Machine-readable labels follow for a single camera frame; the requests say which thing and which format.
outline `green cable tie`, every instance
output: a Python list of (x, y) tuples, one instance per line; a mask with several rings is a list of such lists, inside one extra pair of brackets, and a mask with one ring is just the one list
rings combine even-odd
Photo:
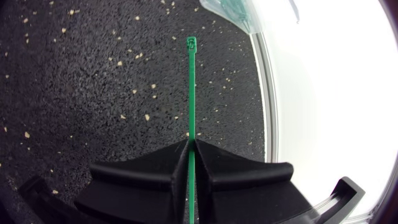
[(197, 39), (187, 38), (189, 54), (189, 223), (195, 221), (195, 54), (197, 52)]

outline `white wall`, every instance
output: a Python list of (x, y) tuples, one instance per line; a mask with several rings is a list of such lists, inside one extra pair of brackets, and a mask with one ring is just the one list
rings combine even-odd
[(279, 161), (313, 205), (348, 176), (380, 197), (398, 151), (398, 51), (378, 1), (296, 0), (301, 21), (266, 22)]

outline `black plastic part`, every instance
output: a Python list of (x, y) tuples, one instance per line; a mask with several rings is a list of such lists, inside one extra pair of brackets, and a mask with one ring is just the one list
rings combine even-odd
[(251, 161), (196, 141), (200, 223), (279, 223), (318, 214), (291, 183), (288, 163)]
[(182, 223), (187, 156), (184, 140), (131, 161), (94, 164), (75, 205), (111, 223)]
[(343, 177), (338, 181), (333, 194), (336, 195), (338, 202), (323, 213), (317, 223), (340, 223), (353, 211), (365, 191), (350, 178)]
[(18, 192), (44, 223), (104, 223), (84, 216), (78, 210), (53, 197), (44, 179), (39, 176), (24, 183)]

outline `speckled floor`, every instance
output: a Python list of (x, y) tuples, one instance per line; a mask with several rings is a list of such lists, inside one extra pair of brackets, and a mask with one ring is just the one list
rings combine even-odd
[(264, 160), (249, 36), (198, 0), (7, 0), (0, 30), (0, 199), (16, 223), (41, 223), (16, 192), (35, 174), (72, 205), (90, 163), (187, 138), (191, 35), (197, 137)]

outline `plastic bag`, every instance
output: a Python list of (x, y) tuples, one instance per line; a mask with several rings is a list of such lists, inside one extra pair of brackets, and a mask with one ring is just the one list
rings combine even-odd
[(200, 0), (200, 4), (247, 34), (263, 32), (267, 22), (299, 21), (294, 0)]

